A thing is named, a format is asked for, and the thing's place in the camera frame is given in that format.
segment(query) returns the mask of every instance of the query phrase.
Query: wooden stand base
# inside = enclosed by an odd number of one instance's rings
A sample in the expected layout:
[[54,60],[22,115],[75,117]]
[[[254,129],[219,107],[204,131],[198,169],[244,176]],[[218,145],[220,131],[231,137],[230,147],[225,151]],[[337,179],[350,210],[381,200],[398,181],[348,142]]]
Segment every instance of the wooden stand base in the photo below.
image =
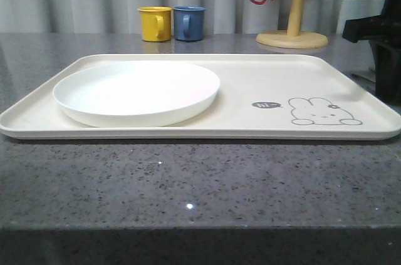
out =
[[287,30],[259,33],[256,41],[268,46],[294,49],[320,48],[328,44],[327,37],[322,34],[301,31],[298,36],[288,36]]

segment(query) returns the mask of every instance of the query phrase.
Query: mug handle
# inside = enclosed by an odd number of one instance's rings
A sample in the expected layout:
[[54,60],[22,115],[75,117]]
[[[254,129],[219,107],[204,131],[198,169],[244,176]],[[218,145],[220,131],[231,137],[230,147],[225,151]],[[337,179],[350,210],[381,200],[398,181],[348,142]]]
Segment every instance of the mug handle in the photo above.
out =
[[255,4],[257,4],[257,5],[263,5],[263,4],[266,2],[266,0],[262,0],[262,1],[251,0],[251,2],[252,2],[252,3],[255,3]]
[[156,16],[157,21],[157,37],[161,38],[164,31],[164,20],[162,16]]
[[189,34],[189,23],[190,23],[190,16],[188,14],[185,14],[184,17],[182,18],[182,22],[184,25],[184,36],[188,38],[190,36]]

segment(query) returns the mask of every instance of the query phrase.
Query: blue mug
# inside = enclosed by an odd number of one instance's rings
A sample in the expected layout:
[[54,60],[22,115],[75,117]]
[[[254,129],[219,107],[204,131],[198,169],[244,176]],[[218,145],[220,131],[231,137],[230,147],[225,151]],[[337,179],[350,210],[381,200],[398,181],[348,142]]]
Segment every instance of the blue mug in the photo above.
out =
[[179,41],[200,41],[203,38],[205,7],[176,6],[174,9],[174,38]]

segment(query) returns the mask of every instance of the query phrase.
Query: rectangular tray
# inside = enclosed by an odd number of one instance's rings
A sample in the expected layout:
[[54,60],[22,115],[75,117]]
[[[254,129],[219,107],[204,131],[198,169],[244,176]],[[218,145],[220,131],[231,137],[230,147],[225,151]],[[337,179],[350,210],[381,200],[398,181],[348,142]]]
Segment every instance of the rectangular tray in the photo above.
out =
[[[221,88],[203,113],[168,127],[97,128],[67,117],[52,96],[64,77],[119,61],[186,61],[215,72]],[[21,139],[275,138],[380,140],[401,117],[320,58],[306,55],[91,55],[80,58],[0,115]]]

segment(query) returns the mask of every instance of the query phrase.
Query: round plate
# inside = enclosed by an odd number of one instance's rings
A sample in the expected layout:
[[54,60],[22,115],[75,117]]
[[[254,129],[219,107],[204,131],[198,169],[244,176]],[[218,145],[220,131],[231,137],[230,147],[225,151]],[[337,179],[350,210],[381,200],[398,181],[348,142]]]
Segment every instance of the round plate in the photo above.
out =
[[53,96],[72,119],[95,127],[159,127],[203,112],[219,77],[175,61],[127,61],[85,69],[62,79]]

